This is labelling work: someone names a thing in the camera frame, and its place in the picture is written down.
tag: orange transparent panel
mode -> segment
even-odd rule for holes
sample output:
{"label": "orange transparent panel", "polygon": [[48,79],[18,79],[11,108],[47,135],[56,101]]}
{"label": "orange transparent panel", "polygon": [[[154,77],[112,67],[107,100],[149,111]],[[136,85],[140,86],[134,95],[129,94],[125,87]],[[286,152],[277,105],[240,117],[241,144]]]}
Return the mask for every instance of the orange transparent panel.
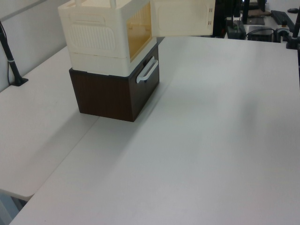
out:
{"label": "orange transparent panel", "polygon": [[150,3],[127,20],[127,35],[130,61],[132,61],[151,40]]}

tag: brown wooden box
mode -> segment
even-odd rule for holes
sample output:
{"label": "brown wooden box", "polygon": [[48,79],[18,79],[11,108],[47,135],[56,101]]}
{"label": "brown wooden box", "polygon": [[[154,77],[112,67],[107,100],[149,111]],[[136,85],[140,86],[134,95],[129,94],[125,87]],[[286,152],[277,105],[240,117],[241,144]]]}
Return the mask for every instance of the brown wooden box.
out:
{"label": "brown wooden box", "polygon": [[154,56],[155,45],[128,77],[91,74],[70,69],[70,76],[79,111],[118,120],[135,121],[159,83],[159,66],[146,82],[136,83],[136,77]]}

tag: storage box door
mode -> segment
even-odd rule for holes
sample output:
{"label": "storage box door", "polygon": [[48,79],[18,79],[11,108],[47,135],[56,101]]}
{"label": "storage box door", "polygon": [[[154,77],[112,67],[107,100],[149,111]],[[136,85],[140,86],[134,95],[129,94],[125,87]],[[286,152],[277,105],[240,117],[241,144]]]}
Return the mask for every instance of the storage box door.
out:
{"label": "storage box door", "polygon": [[211,35],[215,0],[151,0],[153,37]]}

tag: cream plastic storage box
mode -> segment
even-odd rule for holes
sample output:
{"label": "cream plastic storage box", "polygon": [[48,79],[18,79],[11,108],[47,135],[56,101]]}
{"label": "cream plastic storage box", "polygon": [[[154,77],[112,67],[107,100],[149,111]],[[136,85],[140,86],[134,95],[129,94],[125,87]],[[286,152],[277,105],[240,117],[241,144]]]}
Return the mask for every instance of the cream plastic storage box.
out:
{"label": "cream plastic storage box", "polygon": [[215,0],[72,0],[59,7],[72,68],[127,77],[156,37],[210,35]]}

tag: tabletop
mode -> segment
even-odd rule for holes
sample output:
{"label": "tabletop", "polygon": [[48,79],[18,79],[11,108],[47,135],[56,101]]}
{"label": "tabletop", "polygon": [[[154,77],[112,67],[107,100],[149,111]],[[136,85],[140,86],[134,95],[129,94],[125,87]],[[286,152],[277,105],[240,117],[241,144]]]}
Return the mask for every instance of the tabletop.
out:
{"label": "tabletop", "polygon": [[180,37],[159,57],[137,120],[100,117],[11,225],[299,223],[297,52]]}
{"label": "tabletop", "polygon": [[98,117],[80,114],[64,48],[0,93],[0,192],[28,201]]}

